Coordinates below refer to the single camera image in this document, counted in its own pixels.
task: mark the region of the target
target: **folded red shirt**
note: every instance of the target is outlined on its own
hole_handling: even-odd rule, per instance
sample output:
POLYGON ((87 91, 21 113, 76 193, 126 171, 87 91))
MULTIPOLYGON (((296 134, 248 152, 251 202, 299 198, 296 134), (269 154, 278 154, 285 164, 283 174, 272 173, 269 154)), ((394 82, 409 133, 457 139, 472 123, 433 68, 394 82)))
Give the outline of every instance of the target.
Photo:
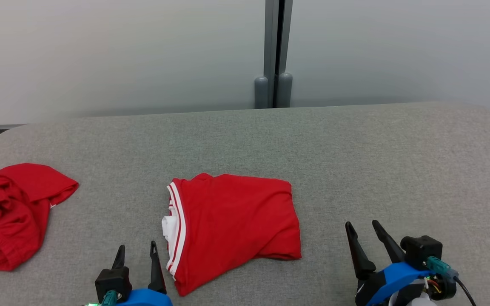
POLYGON ((202 173, 168 189, 166 269, 181 296, 253 258, 302 257, 289 182, 202 173))
POLYGON ((0 271, 14 270, 37 252, 50 209, 77 188, 77 182, 46 165, 0 170, 0 271))

